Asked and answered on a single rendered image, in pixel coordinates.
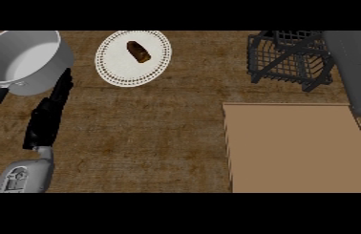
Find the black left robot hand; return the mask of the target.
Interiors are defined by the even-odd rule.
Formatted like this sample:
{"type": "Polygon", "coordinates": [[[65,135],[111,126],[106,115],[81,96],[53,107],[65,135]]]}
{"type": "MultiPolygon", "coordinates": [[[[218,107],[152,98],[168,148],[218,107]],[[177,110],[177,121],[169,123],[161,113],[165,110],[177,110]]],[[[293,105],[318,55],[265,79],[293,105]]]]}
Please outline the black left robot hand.
{"type": "Polygon", "coordinates": [[[22,143],[24,149],[32,150],[35,147],[53,145],[72,87],[71,69],[66,69],[56,81],[50,96],[43,98],[32,110],[22,143]]]}

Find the brown cupcake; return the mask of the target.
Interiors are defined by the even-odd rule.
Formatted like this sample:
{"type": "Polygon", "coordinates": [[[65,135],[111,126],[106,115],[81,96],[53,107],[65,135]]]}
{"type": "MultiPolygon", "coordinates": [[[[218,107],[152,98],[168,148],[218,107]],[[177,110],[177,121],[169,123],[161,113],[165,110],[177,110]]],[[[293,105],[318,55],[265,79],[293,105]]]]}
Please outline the brown cupcake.
{"type": "Polygon", "coordinates": [[[127,42],[127,51],[140,63],[146,63],[150,60],[150,54],[146,48],[136,41],[127,42]]]}

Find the grey metal pot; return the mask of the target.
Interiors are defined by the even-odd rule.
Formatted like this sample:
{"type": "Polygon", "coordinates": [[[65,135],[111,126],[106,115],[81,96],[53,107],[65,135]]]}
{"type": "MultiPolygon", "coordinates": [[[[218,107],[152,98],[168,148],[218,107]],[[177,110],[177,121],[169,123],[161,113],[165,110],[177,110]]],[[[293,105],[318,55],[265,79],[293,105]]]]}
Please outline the grey metal pot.
{"type": "Polygon", "coordinates": [[[59,31],[0,32],[0,103],[7,94],[34,96],[52,89],[74,62],[59,31]]]}

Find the white round plate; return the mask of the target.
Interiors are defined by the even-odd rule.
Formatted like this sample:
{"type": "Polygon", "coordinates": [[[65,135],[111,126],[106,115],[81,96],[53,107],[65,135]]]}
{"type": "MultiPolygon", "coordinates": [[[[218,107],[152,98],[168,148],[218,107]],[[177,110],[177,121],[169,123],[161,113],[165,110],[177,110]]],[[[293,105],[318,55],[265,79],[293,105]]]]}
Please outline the white round plate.
{"type": "Polygon", "coordinates": [[[161,31],[118,31],[99,46],[94,65],[103,80],[118,87],[137,87],[152,82],[167,70],[172,57],[171,42],[161,31]],[[136,41],[150,60],[140,63],[127,50],[136,41]]]}

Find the tan rectangular board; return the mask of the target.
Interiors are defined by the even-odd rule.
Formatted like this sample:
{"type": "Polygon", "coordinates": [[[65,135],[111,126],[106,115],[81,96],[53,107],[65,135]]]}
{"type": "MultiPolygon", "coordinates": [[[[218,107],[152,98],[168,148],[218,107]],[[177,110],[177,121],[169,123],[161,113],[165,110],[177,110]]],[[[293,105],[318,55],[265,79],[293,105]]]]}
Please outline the tan rectangular board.
{"type": "Polygon", "coordinates": [[[361,192],[361,128],[345,104],[225,103],[231,189],[361,192]]]}

